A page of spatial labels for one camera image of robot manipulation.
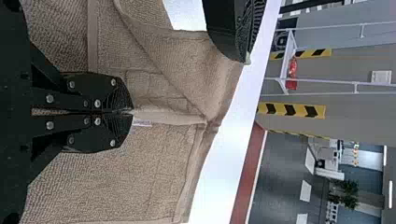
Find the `gray floor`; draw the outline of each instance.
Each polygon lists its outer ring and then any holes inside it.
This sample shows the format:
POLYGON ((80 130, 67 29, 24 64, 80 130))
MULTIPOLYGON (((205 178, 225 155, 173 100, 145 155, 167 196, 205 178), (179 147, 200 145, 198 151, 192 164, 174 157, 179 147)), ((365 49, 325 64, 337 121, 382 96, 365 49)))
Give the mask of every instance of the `gray floor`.
POLYGON ((308 223, 324 223, 328 182, 308 172, 306 149, 304 137, 268 133, 249 224, 295 224, 297 214, 308 214, 308 223), (312 186, 310 203, 300 201, 303 180, 312 186))

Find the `bolt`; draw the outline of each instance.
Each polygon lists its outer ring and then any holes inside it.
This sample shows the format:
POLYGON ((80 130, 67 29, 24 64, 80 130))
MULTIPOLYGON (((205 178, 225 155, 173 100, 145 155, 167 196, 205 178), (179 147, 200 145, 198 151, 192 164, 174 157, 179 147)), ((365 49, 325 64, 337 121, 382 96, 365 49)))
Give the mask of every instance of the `bolt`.
POLYGON ((89 118, 85 118, 85 119, 84 119, 84 124, 85 124, 85 125, 90 124, 90 122, 91 122, 91 120, 90 120, 89 118))
POLYGON ((73 145, 75 143, 75 138, 73 137, 73 135, 71 135, 68 139, 67 139, 67 143, 69 145, 73 145))
POLYGON ((74 89, 76 87, 76 82, 69 81, 69 87, 70 87, 70 89, 74 89))
POLYGON ((52 121, 48 121, 46 123, 47 130, 52 130, 55 127, 55 124, 52 121))
POLYGON ((116 140, 114 140, 114 139, 111 140, 111 141, 110 141, 110 146, 111 146, 111 147, 114 147, 115 145, 116 145, 116 140))
POLYGON ((100 118, 95 119, 95 125, 99 126, 102 123, 102 120, 100 118))
POLYGON ((96 108, 99 108, 100 106, 101 106, 101 102, 100 102, 100 100, 95 100, 95 107, 96 108))
POLYGON ((54 101, 53 95, 51 95, 51 94, 48 94, 46 96, 46 99, 47 99, 47 103, 49 103, 49 104, 52 104, 54 101))

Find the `gray wall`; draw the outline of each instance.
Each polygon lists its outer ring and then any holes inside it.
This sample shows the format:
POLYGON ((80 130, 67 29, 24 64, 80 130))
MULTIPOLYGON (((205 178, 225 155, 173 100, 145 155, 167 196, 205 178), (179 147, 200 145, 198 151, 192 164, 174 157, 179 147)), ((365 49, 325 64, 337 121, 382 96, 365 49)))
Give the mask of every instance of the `gray wall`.
MULTIPOLYGON (((265 75, 278 77, 281 61, 270 61, 265 75)), ((332 57, 301 59, 298 78, 369 81, 374 70, 392 70, 396 78, 396 45, 335 49, 332 57)), ((350 86, 298 84, 296 92, 351 91, 350 86)), ((361 88, 360 91, 396 91, 395 88, 361 88)), ((274 81, 265 81, 262 93, 281 93, 274 81)), ((262 127, 312 133, 336 139, 396 146, 396 95, 336 95, 262 97, 262 101, 326 105, 326 119, 301 119, 258 115, 262 127)))
POLYGON ((382 195, 382 172, 351 165, 340 165, 339 169, 345 174, 346 179, 358 181, 359 190, 382 195))
MULTIPOLYGON (((396 1, 371 0, 344 7, 332 7, 299 16, 297 27, 326 26, 374 21, 396 21, 396 1)), ((299 47, 350 48, 396 43, 396 24, 367 26, 365 38, 359 38, 359 27, 297 31, 299 47)))
POLYGON ((381 224, 381 218, 339 206, 337 224, 381 224))

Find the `metal pole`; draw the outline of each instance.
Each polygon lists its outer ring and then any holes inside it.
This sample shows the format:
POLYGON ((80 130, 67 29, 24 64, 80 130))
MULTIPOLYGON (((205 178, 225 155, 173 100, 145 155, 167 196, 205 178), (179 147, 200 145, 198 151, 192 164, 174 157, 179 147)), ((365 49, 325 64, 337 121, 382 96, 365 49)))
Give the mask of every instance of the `metal pole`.
POLYGON ((339 24, 339 25, 328 25, 328 26, 286 28, 286 29, 277 29, 276 32, 299 31, 299 30, 318 30, 318 29, 330 29, 330 28, 352 27, 352 26, 384 25, 384 24, 395 24, 395 23, 396 23, 396 21, 376 21, 376 22, 350 23, 350 24, 339 24))
POLYGON ((261 96, 315 96, 315 95, 393 95, 396 91, 339 91, 339 92, 296 92, 286 94, 262 94, 261 96))
POLYGON ((266 77, 267 80, 285 80, 285 81, 301 81, 301 82, 316 82, 329 84, 347 84, 347 85, 362 85, 362 86, 381 86, 381 87, 396 87, 396 84, 382 84, 373 82, 359 82, 359 81, 338 81, 338 80, 324 80, 324 79, 304 79, 304 78, 290 78, 290 77, 266 77))

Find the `screw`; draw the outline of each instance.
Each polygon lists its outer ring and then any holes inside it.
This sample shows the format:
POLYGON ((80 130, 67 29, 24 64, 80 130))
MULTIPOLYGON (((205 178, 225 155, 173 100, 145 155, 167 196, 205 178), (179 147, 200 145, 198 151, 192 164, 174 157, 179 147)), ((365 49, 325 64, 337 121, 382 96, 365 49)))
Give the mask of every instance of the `screw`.
POLYGON ((85 118, 85 119, 84 119, 84 124, 85 124, 85 125, 90 124, 90 122, 91 122, 91 120, 90 120, 89 118, 85 118))
POLYGON ((70 87, 70 89, 74 89, 76 87, 76 82, 69 81, 69 87, 70 87))
POLYGON ((29 79, 29 73, 27 73, 27 72, 22 72, 21 73, 21 79, 29 79))
POLYGON ((100 118, 95 119, 95 125, 99 126, 102 123, 102 120, 100 118))
POLYGON ((52 121, 48 121, 46 123, 47 130, 52 130, 55 127, 55 124, 52 121))
POLYGON ((48 94, 46 96, 46 99, 47 99, 47 103, 49 103, 49 104, 52 104, 54 101, 53 95, 51 95, 51 94, 48 94))
POLYGON ((110 141, 110 146, 111 146, 111 147, 114 147, 115 145, 116 145, 116 140, 114 140, 114 139, 111 140, 111 141, 110 141))
POLYGON ((68 139, 67 139, 67 143, 69 145, 73 145, 75 143, 75 138, 73 137, 73 135, 71 135, 68 139))
POLYGON ((95 107, 96 108, 99 108, 100 106, 101 106, 101 102, 100 102, 100 100, 95 100, 95 107))

